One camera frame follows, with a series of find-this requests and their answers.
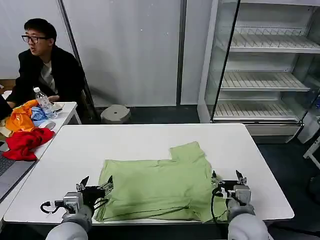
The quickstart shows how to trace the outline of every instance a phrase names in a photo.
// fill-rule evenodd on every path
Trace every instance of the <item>stool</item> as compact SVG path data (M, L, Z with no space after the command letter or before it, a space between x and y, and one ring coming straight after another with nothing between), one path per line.
M130 109L122 105L111 105L101 113L103 124L123 124L130 116Z

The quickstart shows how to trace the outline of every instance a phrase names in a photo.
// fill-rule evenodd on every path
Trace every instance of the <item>orange cloth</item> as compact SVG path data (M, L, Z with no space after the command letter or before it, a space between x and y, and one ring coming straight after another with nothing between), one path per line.
M5 127L13 132L30 132L35 127L31 120L31 108L37 106L37 104L37 100L31 100L13 109L11 116L5 122Z

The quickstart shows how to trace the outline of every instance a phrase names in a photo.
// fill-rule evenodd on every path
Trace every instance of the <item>blue cloth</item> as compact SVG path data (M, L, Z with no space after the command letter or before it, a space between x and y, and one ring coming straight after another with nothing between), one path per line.
M48 119L45 112L39 106L33 106L31 108L31 111L32 111L31 120L35 127L39 127L40 124L42 124L45 120Z

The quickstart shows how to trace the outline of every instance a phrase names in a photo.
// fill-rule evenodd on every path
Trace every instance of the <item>green t-shirt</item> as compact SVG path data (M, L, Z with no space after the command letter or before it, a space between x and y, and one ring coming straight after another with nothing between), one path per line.
M99 184L113 178L109 202L99 208L100 222L130 219L212 219L212 169L197 142L170 148L170 160L106 160ZM214 214L227 219L225 199L214 198Z

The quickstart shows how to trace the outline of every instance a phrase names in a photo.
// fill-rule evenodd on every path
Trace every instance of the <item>white t-shirt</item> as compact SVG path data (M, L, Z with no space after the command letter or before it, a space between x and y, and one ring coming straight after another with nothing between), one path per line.
M52 67L51 67L51 61L48 63L43 63L43 67L41 69L41 74L40 74L40 80L45 84L47 84L52 91L54 91L55 94L58 93L56 85L55 85L55 80L54 77L52 76Z

